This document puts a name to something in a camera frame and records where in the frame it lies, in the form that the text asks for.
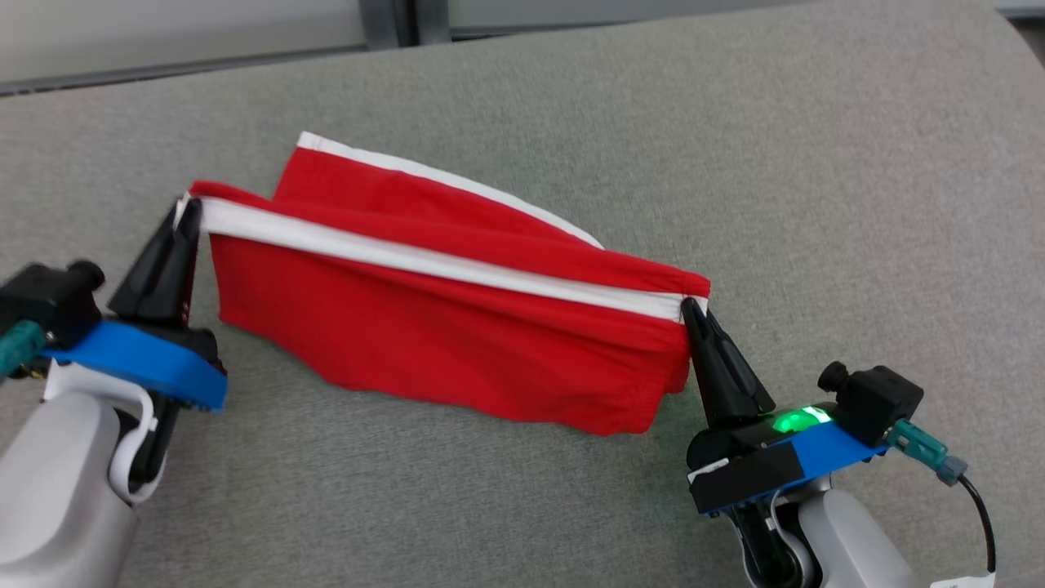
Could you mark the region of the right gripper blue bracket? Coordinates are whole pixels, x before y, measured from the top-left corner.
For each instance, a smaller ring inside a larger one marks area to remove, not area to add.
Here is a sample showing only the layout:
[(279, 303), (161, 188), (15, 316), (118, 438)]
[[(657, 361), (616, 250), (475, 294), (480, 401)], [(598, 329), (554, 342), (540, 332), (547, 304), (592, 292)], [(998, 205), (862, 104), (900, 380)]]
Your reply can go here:
[(821, 588), (825, 569), (799, 507), (831, 490), (832, 473), (881, 457), (886, 444), (847, 434), (833, 404), (774, 411), (776, 402), (717, 317), (693, 297), (683, 299), (682, 317), (709, 421), (687, 451), (698, 513), (729, 521), (751, 587)]

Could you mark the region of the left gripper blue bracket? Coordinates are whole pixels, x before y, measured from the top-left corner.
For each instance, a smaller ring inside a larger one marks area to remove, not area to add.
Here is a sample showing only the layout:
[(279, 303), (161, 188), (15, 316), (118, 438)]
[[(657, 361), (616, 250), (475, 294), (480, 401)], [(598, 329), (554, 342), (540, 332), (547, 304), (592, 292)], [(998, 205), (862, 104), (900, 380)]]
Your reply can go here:
[(228, 377), (207, 330), (186, 323), (198, 271), (202, 202), (179, 198), (109, 298), (132, 323), (94, 313), (45, 325), (49, 360), (46, 480), (73, 495), (152, 495), (180, 414), (220, 411)]

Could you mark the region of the red shorts white stripe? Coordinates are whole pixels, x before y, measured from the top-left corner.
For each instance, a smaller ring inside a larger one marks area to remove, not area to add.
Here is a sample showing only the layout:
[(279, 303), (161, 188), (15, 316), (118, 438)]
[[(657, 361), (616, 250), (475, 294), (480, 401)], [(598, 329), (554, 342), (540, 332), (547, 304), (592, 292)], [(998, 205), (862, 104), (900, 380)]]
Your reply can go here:
[(198, 180), (220, 320), (347, 390), (596, 436), (683, 390), (698, 273), (466, 177), (304, 131), (272, 197)]

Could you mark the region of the grey cylinder post foot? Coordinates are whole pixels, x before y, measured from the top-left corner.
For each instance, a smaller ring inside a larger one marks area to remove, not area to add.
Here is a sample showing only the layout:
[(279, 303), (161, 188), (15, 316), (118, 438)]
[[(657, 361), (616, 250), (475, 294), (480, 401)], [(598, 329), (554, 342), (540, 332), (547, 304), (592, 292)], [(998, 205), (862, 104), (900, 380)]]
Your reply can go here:
[(416, 36), (421, 46), (449, 44), (449, 0), (413, 0)]

